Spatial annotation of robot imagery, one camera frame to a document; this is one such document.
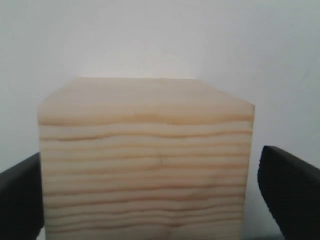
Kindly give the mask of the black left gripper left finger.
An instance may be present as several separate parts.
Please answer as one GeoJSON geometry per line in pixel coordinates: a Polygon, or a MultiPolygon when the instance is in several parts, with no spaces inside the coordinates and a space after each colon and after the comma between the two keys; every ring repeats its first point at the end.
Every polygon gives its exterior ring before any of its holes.
{"type": "Polygon", "coordinates": [[[36,240],[44,227],[40,154],[0,173],[0,238],[36,240]]]}

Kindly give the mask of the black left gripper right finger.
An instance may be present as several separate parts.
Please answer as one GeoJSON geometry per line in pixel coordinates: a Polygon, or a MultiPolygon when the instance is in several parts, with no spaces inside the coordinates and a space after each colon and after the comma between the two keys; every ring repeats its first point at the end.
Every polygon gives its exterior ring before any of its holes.
{"type": "Polygon", "coordinates": [[[257,182],[286,240],[320,238],[320,170],[276,147],[262,149],[257,182]]]}

